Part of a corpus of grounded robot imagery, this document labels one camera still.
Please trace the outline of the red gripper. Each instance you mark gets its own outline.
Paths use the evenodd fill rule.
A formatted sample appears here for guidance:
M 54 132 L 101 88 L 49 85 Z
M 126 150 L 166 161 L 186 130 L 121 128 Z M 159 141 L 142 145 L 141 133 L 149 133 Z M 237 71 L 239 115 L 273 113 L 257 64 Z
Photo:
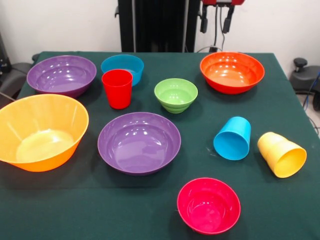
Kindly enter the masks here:
M 245 0 L 202 0 L 202 12 L 199 14 L 201 23 L 200 23 L 200 32 L 206 33 L 208 27 L 208 19 L 207 19 L 207 5 L 230 5 L 228 6 L 229 10 L 227 13 L 227 17 L 224 20 L 223 24 L 223 33 L 228 33 L 230 31 L 231 21 L 233 17 L 233 13 L 235 10 L 234 5 L 242 5 Z

